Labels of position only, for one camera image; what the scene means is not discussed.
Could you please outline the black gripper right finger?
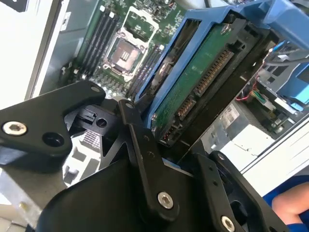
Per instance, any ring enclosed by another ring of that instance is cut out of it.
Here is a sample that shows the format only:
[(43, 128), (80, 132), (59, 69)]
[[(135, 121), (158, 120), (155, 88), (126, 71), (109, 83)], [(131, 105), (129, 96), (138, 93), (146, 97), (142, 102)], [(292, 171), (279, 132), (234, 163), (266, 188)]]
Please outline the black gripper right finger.
[(220, 151), (207, 154), (196, 142), (180, 161), (192, 172), (212, 232), (287, 232), (289, 229), (272, 211), (234, 164)]

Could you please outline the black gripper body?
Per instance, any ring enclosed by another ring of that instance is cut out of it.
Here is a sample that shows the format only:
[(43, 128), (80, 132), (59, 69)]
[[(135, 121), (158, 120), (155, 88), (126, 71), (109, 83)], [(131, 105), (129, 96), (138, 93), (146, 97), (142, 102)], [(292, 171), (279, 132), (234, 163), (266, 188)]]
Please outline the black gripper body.
[(39, 232), (210, 232), (206, 202), (193, 177), (165, 166), (168, 194), (179, 202), (177, 219), (160, 223), (141, 213), (133, 171), (120, 160), (57, 194), (44, 208)]

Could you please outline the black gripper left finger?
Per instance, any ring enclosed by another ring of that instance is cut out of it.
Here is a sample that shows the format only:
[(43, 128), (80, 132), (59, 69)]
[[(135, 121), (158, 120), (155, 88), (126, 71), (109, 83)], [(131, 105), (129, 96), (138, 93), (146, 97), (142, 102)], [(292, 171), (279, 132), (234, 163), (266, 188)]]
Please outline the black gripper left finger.
[(1, 166), (54, 173), (72, 150), (71, 137), (91, 130), (107, 138), (102, 168), (129, 158), (142, 214), (161, 222), (174, 221), (179, 204), (165, 189), (166, 181), (158, 179), (165, 166), (152, 132), (141, 120), (153, 95), (146, 94), (136, 103), (105, 96), (98, 85), (80, 81), (1, 110)]

